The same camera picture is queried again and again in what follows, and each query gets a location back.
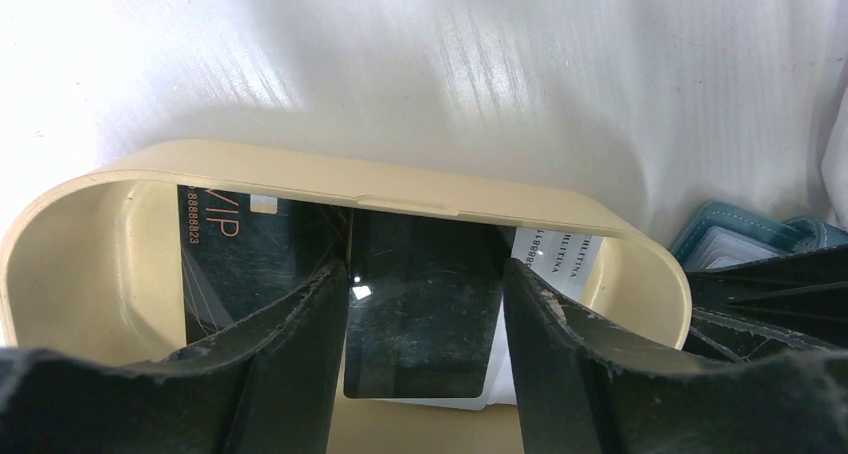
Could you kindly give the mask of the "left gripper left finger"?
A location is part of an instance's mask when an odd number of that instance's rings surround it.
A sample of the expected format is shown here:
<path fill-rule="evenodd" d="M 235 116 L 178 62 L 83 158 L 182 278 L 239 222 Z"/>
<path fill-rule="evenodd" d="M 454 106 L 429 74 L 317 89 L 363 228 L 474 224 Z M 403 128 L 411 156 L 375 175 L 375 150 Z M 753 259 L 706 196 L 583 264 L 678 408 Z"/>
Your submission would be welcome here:
<path fill-rule="evenodd" d="M 1 353 L 5 453 L 323 453 L 348 312 L 333 261 L 161 361 L 109 367 Z"/>

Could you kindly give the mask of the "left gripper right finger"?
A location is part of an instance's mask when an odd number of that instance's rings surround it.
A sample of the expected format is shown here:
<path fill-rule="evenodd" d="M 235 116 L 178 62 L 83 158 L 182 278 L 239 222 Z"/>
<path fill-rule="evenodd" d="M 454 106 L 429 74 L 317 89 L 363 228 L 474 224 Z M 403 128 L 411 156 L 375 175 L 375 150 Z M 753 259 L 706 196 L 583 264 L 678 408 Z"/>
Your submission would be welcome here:
<path fill-rule="evenodd" d="M 504 303 L 528 453 L 843 453 L 847 354 L 728 363 L 635 334 L 510 260 Z"/>

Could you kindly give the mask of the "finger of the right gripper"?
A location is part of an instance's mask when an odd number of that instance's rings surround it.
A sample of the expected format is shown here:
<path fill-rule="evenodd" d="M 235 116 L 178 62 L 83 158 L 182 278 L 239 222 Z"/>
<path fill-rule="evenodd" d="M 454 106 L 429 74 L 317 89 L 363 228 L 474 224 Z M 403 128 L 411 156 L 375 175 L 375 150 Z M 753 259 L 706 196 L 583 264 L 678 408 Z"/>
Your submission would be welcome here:
<path fill-rule="evenodd" d="M 693 306 L 847 347 L 847 246 L 689 271 Z"/>
<path fill-rule="evenodd" d="M 683 350 L 713 360 L 744 363 L 794 347 L 784 334 L 767 326 L 695 308 Z"/>

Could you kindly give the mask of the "blue card holder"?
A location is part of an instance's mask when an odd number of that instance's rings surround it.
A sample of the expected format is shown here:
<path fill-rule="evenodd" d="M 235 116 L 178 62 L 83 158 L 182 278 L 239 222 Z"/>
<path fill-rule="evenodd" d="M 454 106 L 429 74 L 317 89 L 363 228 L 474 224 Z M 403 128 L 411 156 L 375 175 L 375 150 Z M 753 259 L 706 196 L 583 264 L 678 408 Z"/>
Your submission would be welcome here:
<path fill-rule="evenodd" d="M 845 245 L 847 232 L 809 216 L 776 221 L 733 204 L 709 201 L 670 247 L 686 271 L 722 269 Z"/>

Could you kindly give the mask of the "beige oval tray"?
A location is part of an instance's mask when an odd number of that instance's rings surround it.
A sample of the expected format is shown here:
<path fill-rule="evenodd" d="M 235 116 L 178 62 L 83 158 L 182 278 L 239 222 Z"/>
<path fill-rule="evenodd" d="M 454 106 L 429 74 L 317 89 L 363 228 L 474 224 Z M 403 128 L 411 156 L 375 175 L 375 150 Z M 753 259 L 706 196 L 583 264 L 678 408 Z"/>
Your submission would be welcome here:
<path fill-rule="evenodd" d="M 682 268 L 653 240 L 570 191 L 397 165 L 218 142 L 154 145 L 32 202 L 1 244 L 7 346 L 109 367 L 185 345 L 177 268 L 179 185 L 429 218 L 504 222 L 603 238 L 584 305 L 674 349 L 692 301 Z M 516 453 L 518 412 L 345 400 L 336 389 L 323 453 Z"/>

